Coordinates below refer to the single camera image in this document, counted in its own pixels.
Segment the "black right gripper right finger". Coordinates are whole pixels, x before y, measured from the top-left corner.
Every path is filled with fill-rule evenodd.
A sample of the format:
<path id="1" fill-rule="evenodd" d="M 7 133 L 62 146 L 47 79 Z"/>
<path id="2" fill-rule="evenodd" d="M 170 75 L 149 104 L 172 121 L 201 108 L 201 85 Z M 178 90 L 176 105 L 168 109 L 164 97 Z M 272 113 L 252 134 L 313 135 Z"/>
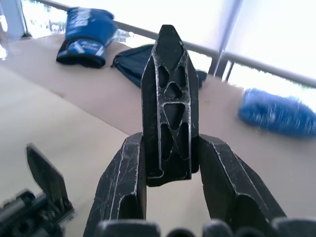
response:
<path id="1" fill-rule="evenodd" d="M 234 233 L 251 227 L 267 236 L 270 222 L 286 216 L 260 176 L 224 141 L 201 135 L 198 160 L 212 220 L 225 222 Z"/>

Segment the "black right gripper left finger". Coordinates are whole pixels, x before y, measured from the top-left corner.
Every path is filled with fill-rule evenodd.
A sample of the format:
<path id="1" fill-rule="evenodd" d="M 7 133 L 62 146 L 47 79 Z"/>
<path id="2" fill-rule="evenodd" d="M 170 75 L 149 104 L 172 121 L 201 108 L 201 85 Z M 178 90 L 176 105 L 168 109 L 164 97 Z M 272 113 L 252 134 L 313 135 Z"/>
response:
<path id="1" fill-rule="evenodd" d="M 105 220 L 146 219 L 147 187 L 142 133 L 127 137 L 102 174 L 84 229 L 93 237 Z"/>

